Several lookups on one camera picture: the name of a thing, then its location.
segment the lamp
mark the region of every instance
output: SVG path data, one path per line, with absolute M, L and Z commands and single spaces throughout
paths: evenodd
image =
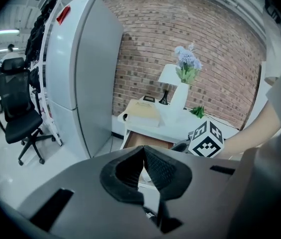
M 10 30 L 0 30 L 0 34 L 19 34 L 20 30 L 10 29 Z
M 165 67 L 162 70 L 162 73 L 158 79 L 158 82 L 178 86 L 179 83 L 181 83 L 181 80 L 180 80 L 179 76 L 177 75 L 176 68 L 177 68 L 177 65 L 173 65 L 173 64 L 165 65 Z M 161 103 L 162 105 L 168 105 L 168 101 L 167 101 L 168 92 L 169 92 L 169 86 L 167 89 L 165 89 L 164 96 L 159 101 L 159 103 Z
M 6 51 L 8 51 L 8 49 L 1 49 L 0 50 L 0 52 L 6 52 Z

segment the red magnet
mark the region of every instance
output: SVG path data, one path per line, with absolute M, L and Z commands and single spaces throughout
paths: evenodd
M 59 24 L 62 24 L 63 20 L 65 19 L 66 15 L 70 12 L 71 7 L 68 5 L 66 6 L 63 11 L 61 12 L 61 14 L 56 18 L 57 22 Z

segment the chair armrest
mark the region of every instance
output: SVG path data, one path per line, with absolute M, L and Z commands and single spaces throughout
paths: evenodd
M 36 106 L 37 106 L 37 109 L 39 110 L 40 116 L 42 116 L 40 101 L 39 101 L 39 93 L 37 92 L 37 90 L 33 90 L 32 93 L 35 95 Z

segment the green plant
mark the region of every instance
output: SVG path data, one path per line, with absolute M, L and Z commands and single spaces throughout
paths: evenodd
M 199 70 L 184 64 L 181 69 L 176 68 L 177 75 L 181 79 L 182 83 L 189 83 L 195 79 Z
M 196 115 L 197 117 L 202 118 L 204 116 L 204 107 L 203 106 L 194 107 L 190 112 Z

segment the ceiling light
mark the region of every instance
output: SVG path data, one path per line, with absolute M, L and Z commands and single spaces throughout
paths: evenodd
M 11 30 L 0 30 L 0 34 L 19 34 L 20 30 L 11 29 Z
M 18 50 L 19 48 L 13 48 L 13 50 Z M 0 52 L 7 51 L 7 49 L 1 49 Z

